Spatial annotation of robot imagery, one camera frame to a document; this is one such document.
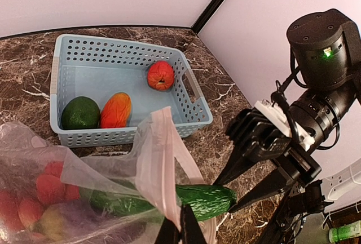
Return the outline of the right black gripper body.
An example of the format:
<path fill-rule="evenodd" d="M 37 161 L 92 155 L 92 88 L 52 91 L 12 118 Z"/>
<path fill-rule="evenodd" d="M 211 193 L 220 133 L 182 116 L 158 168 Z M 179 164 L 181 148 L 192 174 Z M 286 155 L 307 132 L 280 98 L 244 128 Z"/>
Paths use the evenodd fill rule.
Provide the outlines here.
<path fill-rule="evenodd" d="M 275 159 L 290 178 L 302 187 L 308 186 L 321 172 L 321 166 L 300 145 L 290 145 L 287 151 Z"/>

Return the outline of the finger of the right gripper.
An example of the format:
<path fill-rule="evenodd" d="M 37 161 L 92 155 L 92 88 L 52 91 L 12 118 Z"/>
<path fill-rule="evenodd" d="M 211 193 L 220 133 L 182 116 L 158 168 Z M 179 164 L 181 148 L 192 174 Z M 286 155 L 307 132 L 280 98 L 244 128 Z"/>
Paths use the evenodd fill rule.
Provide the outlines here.
<path fill-rule="evenodd" d="M 243 196 L 235 205 L 230 207 L 228 212 L 233 214 L 253 203 L 283 193 L 291 188 L 294 182 L 295 180 L 291 174 L 287 173 L 283 168 L 278 167 Z"/>
<path fill-rule="evenodd" d="M 255 145 L 235 145 L 225 167 L 213 184 L 226 185 L 255 165 L 256 162 L 250 159 L 255 147 Z"/>

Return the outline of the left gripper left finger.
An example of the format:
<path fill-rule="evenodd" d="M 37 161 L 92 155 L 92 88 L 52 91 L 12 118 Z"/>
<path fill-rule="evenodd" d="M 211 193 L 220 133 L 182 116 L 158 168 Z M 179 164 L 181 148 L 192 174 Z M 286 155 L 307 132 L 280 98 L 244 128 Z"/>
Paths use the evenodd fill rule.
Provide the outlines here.
<path fill-rule="evenodd" d="M 156 244 L 178 244 L 180 232 L 174 223 L 167 218 L 162 222 L 160 231 L 156 238 Z"/>

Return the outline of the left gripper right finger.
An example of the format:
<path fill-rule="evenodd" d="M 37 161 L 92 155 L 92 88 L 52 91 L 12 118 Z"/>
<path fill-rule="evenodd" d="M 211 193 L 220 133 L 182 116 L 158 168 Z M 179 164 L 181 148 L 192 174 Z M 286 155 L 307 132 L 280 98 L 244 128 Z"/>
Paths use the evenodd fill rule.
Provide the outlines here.
<path fill-rule="evenodd" d="M 180 212 L 181 240 L 185 244 L 207 244 L 190 205 L 182 205 Z"/>

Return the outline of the green cucumber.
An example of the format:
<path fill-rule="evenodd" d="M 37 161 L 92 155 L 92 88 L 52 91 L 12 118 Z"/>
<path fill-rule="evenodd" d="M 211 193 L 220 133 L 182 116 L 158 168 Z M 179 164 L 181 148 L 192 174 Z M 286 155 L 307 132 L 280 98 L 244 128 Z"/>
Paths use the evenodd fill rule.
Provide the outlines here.
<path fill-rule="evenodd" d="M 182 205 L 189 205 L 197 221 L 206 221 L 228 212 L 236 203 L 235 192 L 227 187 L 194 184 L 174 185 L 170 192 L 165 189 L 156 197 L 89 190 L 82 188 L 80 194 L 89 200 L 98 212 L 126 217 L 158 209 L 163 215 L 178 214 Z"/>

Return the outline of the purple eggplant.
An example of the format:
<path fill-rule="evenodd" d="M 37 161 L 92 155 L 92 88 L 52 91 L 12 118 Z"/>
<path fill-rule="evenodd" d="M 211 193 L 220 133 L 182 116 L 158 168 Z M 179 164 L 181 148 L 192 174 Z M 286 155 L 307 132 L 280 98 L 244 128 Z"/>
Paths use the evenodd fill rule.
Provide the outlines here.
<path fill-rule="evenodd" d="M 159 229 L 152 213 L 115 215 L 88 201 L 52 205 L 31 226 L 45 243 L 153 243 Z"/>

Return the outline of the red apple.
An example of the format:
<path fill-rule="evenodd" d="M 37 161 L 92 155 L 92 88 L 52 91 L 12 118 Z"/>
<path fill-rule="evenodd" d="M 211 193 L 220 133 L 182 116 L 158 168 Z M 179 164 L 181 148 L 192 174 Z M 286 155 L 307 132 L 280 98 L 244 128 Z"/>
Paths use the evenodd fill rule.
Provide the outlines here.
<path fill-rule="evenodd" d="M 151 65 L 147 73 L 149 87 L 158 91 L 165 91 L 174 83 L 174 71 L 166 61 L 157 61 Z"/>

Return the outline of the clear zip top bag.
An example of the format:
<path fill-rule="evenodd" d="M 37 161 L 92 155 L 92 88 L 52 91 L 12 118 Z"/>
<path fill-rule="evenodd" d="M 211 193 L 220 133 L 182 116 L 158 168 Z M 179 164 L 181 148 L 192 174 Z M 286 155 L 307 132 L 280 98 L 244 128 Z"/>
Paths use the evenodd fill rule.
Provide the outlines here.
<path fill-rule="evenodd" d="M 201 172 L 183 144 L 171 118 L 169 107 L 152 112 L 138 126 L 129 154 L 106 157 L 77 157 L 69 148 L 52 145 L 38 137 L 22 123 L 1 126 L 1 170 L 5 179 L 11 175 L 21 181 L 34 179 L 52 161 L 62 161 L 60 180 L 89 190 L 156 197 L 162 189 L 170 192 L 177 184 L 177 176 L 192 184 L 203 184 Z M 80 194 L 75 201 L 88 201 Z M 163 215 L 158 209 L 152 213 L 160 223 L 172 221 L 180 232 L 181 207 L 178 214 Z M 197 221 L 207 243 L 215 242 L 215 218 Z M 1 223 L 2 243 L 45 243 L 43 234 L 31 228 L 11 232 Z"/>

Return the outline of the orange persimmon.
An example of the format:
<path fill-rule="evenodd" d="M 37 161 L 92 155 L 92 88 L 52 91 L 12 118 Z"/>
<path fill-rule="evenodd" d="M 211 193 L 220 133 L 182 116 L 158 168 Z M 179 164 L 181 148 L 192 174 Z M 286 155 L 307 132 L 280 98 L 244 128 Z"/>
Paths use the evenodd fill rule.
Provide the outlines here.
<path fill-rule="evenodd" d="M 100 115 L 101 128 L 126 127 L 131 113 L 131 98 L 124 92 L 114 94 L 105 104 Z"/>

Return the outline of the green pepper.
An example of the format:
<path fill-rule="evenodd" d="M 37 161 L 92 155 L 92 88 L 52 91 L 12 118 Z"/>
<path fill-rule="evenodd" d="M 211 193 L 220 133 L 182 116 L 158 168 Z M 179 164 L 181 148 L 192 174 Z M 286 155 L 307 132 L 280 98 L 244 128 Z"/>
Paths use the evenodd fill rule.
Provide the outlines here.
<path fill-rule="evenodd" d="M 97 128 L 100 109 L 97 103 L 85 96 L 72 99 L 61 114 L 61 125 L 64 130 L 83 130 Z"/>

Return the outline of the red cherry bunch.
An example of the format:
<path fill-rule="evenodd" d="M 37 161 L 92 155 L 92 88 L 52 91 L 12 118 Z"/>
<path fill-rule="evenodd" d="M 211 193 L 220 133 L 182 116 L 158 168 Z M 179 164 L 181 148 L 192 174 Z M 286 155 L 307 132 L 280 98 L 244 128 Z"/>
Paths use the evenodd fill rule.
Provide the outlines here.
<path fill-rule="evenodd" d="M 64 162 L 49 162 L 35 178 L 21 181 L 14 175 L 6 180 L 1 170 L 1 223 L 11 232 L 28 229 L 39 221 L 45 208 L 78 200 L 79 187 L 64 184 L 60 177 Z"/>

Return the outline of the light blue plastic basket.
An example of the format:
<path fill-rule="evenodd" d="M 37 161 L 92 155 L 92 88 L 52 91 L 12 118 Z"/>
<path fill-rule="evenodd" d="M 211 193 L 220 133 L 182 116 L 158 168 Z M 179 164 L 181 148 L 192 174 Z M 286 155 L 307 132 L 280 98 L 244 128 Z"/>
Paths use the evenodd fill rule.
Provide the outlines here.
<path fill-rule="evenodd" d="M 147 73 L 157 61 L 169 63 L 174 84 L 165 91 L 149 87 Z M 99 108 L 116 93 L 130 96 L 131 113 L 124 128 L 66 130 L 61 115 L 68 103 L 84 96 Z M 148 43 L 76 34 L 55 42 L 50 84 L 50 126 L 69 148 L 131 144 L 138 124 L 151 112 L 170 107 L 181 137 L 209 125 L 213 116 L 198 81 L 180 50 Z"/>

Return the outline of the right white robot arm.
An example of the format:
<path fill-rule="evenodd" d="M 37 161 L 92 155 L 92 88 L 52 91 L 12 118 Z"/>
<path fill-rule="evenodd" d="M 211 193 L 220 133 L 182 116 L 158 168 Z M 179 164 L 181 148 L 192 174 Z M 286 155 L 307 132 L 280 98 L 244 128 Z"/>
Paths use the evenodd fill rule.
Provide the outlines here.
<path fill-rule="evenodd" d="M 337 9 L 311 13 L 289 26 L 287 39 L 290 76 L 276 84 L 270 100 L 243 109 L 226 130 L 234 149 L 215 185 L 228 184 L 260 161 L 276 165 L 231 213 L 296 184 L 308 187 L 321 171 L 312 153 L 324 148 L 360 100 L 360 34 L 352 19 Z"/>

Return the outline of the right black frame post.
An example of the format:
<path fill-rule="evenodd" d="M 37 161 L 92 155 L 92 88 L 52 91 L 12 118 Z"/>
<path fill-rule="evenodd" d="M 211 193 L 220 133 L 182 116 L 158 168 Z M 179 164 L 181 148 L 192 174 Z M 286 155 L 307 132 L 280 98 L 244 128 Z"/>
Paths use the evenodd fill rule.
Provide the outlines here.
<path fill-rule="evenodd" d="M 220 8 L 222 3 L 225 0 L 211 0 L 209 4 L 206 6 L 204 11 L 200 14 L 197 20 L 194 22 L 191 27 L 192 31 L 195 34 L 199 34 L 203 27 L 207 24 L 207 22 L 212 18 L 215 12 Z"/>

